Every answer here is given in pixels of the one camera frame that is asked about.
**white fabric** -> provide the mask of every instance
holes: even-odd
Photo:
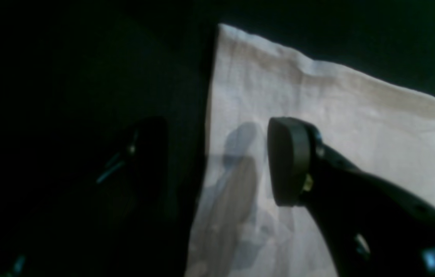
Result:
[[[188,277],[336,276],[306,209],[274,203],[266,149],[273,116],[315,124],[362,170],[435,206],[432,96],[220,25],[207,110]]]

